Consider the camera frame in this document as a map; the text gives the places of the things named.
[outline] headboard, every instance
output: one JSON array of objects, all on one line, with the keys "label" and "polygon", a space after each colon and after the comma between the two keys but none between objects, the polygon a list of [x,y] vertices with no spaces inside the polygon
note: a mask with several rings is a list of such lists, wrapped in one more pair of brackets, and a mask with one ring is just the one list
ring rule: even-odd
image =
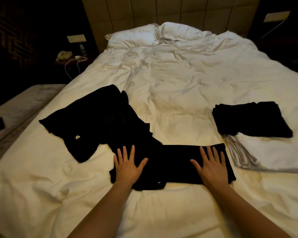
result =
[{"label": "headboard", "polygon": [[247,36],[260,0],[82,0],[99,52],[104,35],[166,21]]}]

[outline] white clothing stack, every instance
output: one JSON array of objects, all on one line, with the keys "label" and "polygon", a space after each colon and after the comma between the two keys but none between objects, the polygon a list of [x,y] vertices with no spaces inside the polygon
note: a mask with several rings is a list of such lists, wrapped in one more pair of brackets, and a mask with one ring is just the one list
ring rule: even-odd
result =
[{"label": "white clothing stack", "polygon": [[225,136],[235,166],[298,173],[298,143],[293,139]]}]

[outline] person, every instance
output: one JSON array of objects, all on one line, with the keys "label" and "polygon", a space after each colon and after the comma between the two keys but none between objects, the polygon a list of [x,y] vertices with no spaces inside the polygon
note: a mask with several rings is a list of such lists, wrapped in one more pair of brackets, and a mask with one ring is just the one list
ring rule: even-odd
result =
[{"label": "person", "polygon": [[[203,167],[195,160],[190,160],[199,173],[203,183],[215,196],[215,199],[236,224],[242,237],[290,237],[266,216],[251,206],[228,184],[227,170],[223,152],[220,157],[213,147],[207,147],[208,157],[200,147]],[[70,233],[68,238],[109,238],[115,237],[123,213],[123,207],[131,192],[131,186],[138,180],[148,159],[139,167],[134,164],[135,146],[128,159],[126,147],[123,154],[118,149],[118,158],[114,156],[116,182],[109,192],[88,213],[88,215]]]}]

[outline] hand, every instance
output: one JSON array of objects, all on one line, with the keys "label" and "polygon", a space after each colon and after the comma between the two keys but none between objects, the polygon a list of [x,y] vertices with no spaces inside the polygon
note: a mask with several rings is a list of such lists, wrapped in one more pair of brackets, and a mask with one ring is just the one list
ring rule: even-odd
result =
[{"label": "hand", "polygon": [[121,155],[120,149],[117,149],[117,156],[114,155],[114,163],[116,167],[116,182],[121,182],[130,187],[139,179],[144,166],[147,164],[148,158],[144,158],[139,164],[138,168],[135,166],[135,146],[131,147],[130,157],[128,159],[126,147],[123,146],[123,153]]},{"label": "hand", "polygon": [[209,160],[202,147],[200,147],[200,152],[203,159],[203,167],[201,167],[195,160],[190,161],[198,171],[206,187],[213,192],[228,185],[225,156],[223,152],[221,152],[221,161],[215,147],[213,147],[213,153],[211,147],[207,147]]}]

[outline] finger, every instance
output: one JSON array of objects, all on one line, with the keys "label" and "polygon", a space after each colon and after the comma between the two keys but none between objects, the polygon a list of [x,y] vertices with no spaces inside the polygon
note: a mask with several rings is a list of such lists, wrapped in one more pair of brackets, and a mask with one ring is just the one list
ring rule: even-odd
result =
[{"label": "finger", "polygon": [[119,164],[121,164],[123,162],[123,156],[121,155],[120,149],[117,149],[117,154],[118,154]]},{"label": "finger", "polygon": [[214,156],[215,162],[219,163],[220,162],[220,157],[219,157],[219,154],[217,153],[217,150],[214,146],[213,146],[213,156]]},{"label": "finger", "polygon": [[147,164],[148,162],[148,158],[144,158],[141,163],[138,166],[138,169],[140,170],[140,173],[142,172],[142,170],[144,169],[144,166]]},{"label": "finger", "polygon": [[135,146],[134,145],[131,146],[129,160],[131,160],[133,164],[135,163]]},{"label": "finger", "polygon": [[115,167],[118,168],[119,163],[116,155],[114,155],[114,163],[115,163]]},{"label": "finger", "polygon": [[127,149],[126,146],[123,146],[123,161],[128,160],[128,154],[127,154]]},{"label": "finger", "polygon": [[207,155],[209,156],[210,161],[214,161],[213,153],[209,145],[207,146]]},{"label": "finger", "polygon": [[194,165],[194,167],[195,167],[195,169],[196,169],[196,171],[197,172],[200,172],[201,171],[201,166],[198,164],[198,162],[197,161],[195,161],[195,160],[190,160],[190,162]]},{"label": "finger", "polygon": [[203,149],[202,146],[200,146],[200,153],[201,153],[201,156],[202,156],[202,159],[203,159],[203,163],[208,162],[207,155],[205,154],[204,149]]},{"label": "finger", "polygon": [[223,152],[221,152],[221,164],[226,168],[225,156]]}]

